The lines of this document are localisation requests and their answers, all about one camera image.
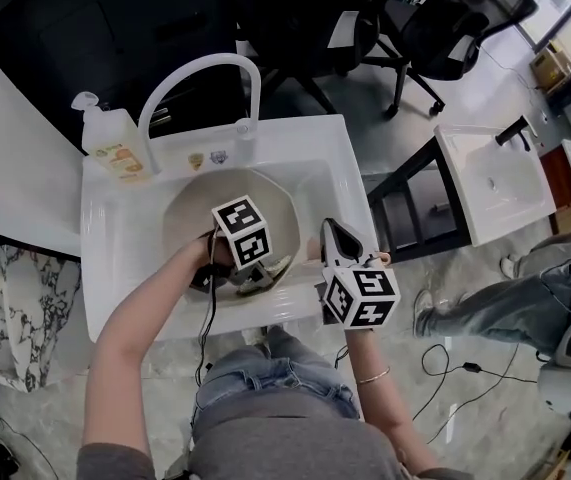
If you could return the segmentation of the white sink basin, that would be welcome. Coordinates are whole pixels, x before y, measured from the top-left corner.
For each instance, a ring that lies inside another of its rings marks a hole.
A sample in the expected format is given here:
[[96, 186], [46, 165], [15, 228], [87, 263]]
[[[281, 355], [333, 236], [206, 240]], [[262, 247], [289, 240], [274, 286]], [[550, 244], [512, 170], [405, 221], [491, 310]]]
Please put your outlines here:
[[[332, 217], [356, 229], [368, 242], [376, 234], [347, 127], [339, 115], [272, 119], [259, 123], [254, 163], [250, 167], [222, 165], [210, 153], [226, 150], [226, 143], [189, 145], [175, 140], [152, 146], [161, 172], [144, 182], [119, 183], [93, 159], [83, 164], [81, 203], [81, 260], [88, 332], [97, 337], [116, 306], [155, 273], [173, 254], [162, 245], [163, 215], [174, 197], [193, 178], [213, 171], [263, 169], [290, 164], [303, 177], [303, 211], [309, 216], [311, 240], [322, 221]], [[194, 171], [192, 153], [204, 162]], [[238, 304], [217, 298], [212, 326], [215, 334], [316, 316], [321, 307], [316, 285], [278, 288]]]

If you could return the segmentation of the person's blue jeans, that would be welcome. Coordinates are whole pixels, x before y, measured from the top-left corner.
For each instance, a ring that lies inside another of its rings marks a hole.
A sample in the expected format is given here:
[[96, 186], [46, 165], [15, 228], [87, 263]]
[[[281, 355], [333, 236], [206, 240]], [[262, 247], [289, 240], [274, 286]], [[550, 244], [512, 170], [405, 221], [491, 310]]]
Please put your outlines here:
[[244, 418], [358, 420], [354, 394], [337, 370], [279, 326], [257, 345], [220, 358], [197, 390], [195, 441], [214, 427]]

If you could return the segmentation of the person's grey shirt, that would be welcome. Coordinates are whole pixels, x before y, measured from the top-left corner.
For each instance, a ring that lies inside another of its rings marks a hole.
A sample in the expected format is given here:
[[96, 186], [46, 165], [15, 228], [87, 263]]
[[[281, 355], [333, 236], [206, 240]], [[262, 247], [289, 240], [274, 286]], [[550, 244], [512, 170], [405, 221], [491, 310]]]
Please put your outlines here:
[[450, 468], [412, 474], [376, 428], [342, 417], [231, 419], [181, 457], [175, 480], [474, 480]]

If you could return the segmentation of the black mesh office chair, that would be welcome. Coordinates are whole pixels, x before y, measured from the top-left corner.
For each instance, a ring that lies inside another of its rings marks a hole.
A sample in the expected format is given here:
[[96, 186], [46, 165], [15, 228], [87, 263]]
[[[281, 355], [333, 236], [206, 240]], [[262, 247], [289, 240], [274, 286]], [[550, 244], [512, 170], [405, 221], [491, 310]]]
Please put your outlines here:
[[445, 102], [427, 81], [461, 79], [475, 66], [487, 38], [519, 24], [536, 10], [535, 0], [425, 0], [421, 4], [388, 0], [379, 14], [380, 32], [391, 44], [378, 40], [386, 55], [362, 60], [396, 72], [394, 101], [384, 112], [385, 118], [397, 114], [407, 78], [433, 97], [429, 115], [438, 115]]
[[322, 0], [236, 0], [236, 20], [238, 38], [262, 69], [261, 98], [293, 79], [328, 114], [337, 110], [315, 80], [347, 75], [380, 32], [377, 11], [368, 3], [344, 10]]

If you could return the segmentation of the yellow soap pump bottle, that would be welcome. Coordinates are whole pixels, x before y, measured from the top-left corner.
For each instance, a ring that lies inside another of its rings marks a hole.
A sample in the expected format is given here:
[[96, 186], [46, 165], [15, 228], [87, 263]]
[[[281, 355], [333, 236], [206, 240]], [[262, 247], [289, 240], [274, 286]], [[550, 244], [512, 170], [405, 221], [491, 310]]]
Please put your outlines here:
[[82, 148], [120, 182], [153, 175], [152, 161], [137, 125], [125, 109], [103, 110], [97, 95], [83, 91], [71, 108], [83, 114]]

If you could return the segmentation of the black faucet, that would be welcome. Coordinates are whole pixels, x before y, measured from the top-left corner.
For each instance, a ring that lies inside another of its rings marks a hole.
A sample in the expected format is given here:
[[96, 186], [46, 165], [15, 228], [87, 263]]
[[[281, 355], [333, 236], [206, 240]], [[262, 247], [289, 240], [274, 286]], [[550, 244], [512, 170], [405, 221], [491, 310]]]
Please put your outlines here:
[[529, 121], [524, 115], [521, 115], [507, 128], [495, 136], [495, 141], [499, 146], [504, 146], [511, 141], [514, 137], [519, 137], [523, 143], [523, 148], [526, 152], [531, 151], [529, 142], [525, 138], [523, 131], [530, 126]]

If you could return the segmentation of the beige frying pan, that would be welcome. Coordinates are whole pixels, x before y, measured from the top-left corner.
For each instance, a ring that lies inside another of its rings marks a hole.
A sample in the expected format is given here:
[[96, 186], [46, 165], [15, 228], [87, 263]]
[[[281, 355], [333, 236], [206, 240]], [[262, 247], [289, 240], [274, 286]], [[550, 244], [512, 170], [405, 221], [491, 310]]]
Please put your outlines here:
[[247, 195], [267, 221], [274, 254], [267, 266], [290, 257], [274, 284], [250, 294], [227, 282], [216, 290], [217, 298], [232, 305], [297, 283], [309, 283], [320, 275], [320, 263], [308, 259], [309, 228], [312, 222], [303, 211], [303, 177], [290, 164], [263, 169], [213, 171], [193, 178], [171, 201], [163, 215], [162, 245], [169, 256], [193, 238], [214, 228], [211, 209]]

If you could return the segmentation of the white square washbasin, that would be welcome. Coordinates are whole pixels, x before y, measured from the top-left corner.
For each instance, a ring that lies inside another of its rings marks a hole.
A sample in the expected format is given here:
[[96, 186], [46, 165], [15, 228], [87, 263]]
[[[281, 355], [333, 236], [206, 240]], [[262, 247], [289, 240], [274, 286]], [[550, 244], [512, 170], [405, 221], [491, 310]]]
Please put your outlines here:
[[465, 216], [471, 243], [481, 246], [556, 210], [538, 151], [526, 126], [500, 145], [500, 128], [438, 125], [443, 153]]

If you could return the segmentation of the marble pattern table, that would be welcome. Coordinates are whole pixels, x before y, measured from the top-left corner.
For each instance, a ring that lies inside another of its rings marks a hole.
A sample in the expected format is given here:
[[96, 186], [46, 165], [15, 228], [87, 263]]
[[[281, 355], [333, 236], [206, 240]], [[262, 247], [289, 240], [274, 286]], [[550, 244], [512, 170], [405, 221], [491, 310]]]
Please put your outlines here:
[[34, 392], [84, 372], [92, 348], [80, 264], [0, 246], [0, 384]]

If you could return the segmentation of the yellow-green sponge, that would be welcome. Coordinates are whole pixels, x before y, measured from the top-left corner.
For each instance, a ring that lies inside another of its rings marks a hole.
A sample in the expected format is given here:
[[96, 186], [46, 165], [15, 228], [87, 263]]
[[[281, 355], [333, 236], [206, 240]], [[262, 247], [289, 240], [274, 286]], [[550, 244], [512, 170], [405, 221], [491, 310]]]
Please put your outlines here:
[[[284, 257], [282, 257], [282, 258], [280, 258], [280, 259], [278, 259], [272, 263], [269, 263], [267, 265], [264, 265], [262, 262], [257, 262], [250, 269], [249, 274], [245, 278], [245, 280], [238, 286], [236, 294], [239, 296], [249, 296], [249, 295], [254, 294], [256, 292], [265, 291], [265, 290], [271, 288], [276, 283], [276, 281], [280, 278], [280, 276], [285, 272], [285, 270], [289, 266], [290, 262], [291, 262], [290, 256], [284, 256]], [[272, 266], [275, 268], [276, 278], [275, 278], [275, 282], [271, 286], [269, 286], [267, 288], [258, 288], [253, 284], [253, 282], [251, 281], [251, 273], [257, 265], [264, 265], [265, 267]]]

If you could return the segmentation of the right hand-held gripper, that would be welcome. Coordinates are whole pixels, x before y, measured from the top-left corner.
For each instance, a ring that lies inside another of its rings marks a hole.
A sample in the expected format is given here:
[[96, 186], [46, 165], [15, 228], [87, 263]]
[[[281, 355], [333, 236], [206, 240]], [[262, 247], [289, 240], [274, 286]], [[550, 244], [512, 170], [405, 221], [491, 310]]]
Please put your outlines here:
[[[320, 251], [325, 265], [360, 265], [366, 258], [360, 238], [334, 218], [321, 224]], [[365, 266], [326, 267], [323, 276], [323, 305], [344, 329], [383, 327], [400, 302], [394, 272], [379, 258]]]

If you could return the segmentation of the white curved faucet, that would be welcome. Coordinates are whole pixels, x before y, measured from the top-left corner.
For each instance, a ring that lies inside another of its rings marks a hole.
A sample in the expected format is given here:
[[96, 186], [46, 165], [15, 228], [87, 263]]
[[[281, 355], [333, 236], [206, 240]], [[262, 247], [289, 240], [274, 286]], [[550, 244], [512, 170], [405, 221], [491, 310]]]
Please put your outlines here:
[[[250, 110], [247, 118], [239, 119], [233, 124], [201, 128], [178, 134], [171, 134], [156, 139], [149, 136], [151, 117], [161, 100], [183, 80], [199, 71], [220, 66], [233, 65], [242, 68], [250, 78]], [[171, 72], [150, 94], [145, 102], [138, 120], [138, 134], [143, 139], [152, 160], [155, 174], [161, 167], [154, 156], [152, 146], [168, 145], [172, 140], [180, 148], [189, 145], [206, 145], [226, 143], [226, 151], [231, 154], [229, 166], [250, 167], [254, 163], [256, 142], [258, 139], [259, 109], [261, 94], [261, 75], [257, 66], [247, 57], [235, 53], [215, 53], [197, 58]]]

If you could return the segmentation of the person's left forearm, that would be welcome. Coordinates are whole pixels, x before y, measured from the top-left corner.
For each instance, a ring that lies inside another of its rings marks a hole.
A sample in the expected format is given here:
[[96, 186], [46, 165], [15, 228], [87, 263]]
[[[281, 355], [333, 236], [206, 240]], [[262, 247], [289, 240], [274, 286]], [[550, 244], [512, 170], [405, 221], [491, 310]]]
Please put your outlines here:
[[83, 443], [133, 448], [150, 456], [141, 365], [197, 270], [211, 261], [229, 267], [223, 239], [199, 237], [179, 249], [131, 292], [103, 327], [92, 356], [85, 396]]

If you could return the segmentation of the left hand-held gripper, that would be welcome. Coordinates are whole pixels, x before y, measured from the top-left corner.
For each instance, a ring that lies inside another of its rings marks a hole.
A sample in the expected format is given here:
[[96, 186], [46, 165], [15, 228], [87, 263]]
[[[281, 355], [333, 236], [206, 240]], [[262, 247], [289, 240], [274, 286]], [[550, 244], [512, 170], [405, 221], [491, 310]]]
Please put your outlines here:
[[214, 207], [211, 213], [234, 259], [230, 281], [241, 285], [251, 275], [256, 287], [271, 286], [276, 278], [275, 268], [257, 265], [271, 255], [271, 237], [267, 222], [252, 199], [241, 196]]

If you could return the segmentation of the person's right forearm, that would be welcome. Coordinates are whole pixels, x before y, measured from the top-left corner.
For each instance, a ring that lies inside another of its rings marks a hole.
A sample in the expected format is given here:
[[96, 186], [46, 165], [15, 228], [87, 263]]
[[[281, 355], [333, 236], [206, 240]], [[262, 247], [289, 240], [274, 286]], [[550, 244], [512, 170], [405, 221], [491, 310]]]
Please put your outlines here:
[[348, 330], [345, 337], [364, 420], [388, 438], [412, 475], [435, 469], [436, 457], [414, 427], [375, 332]]

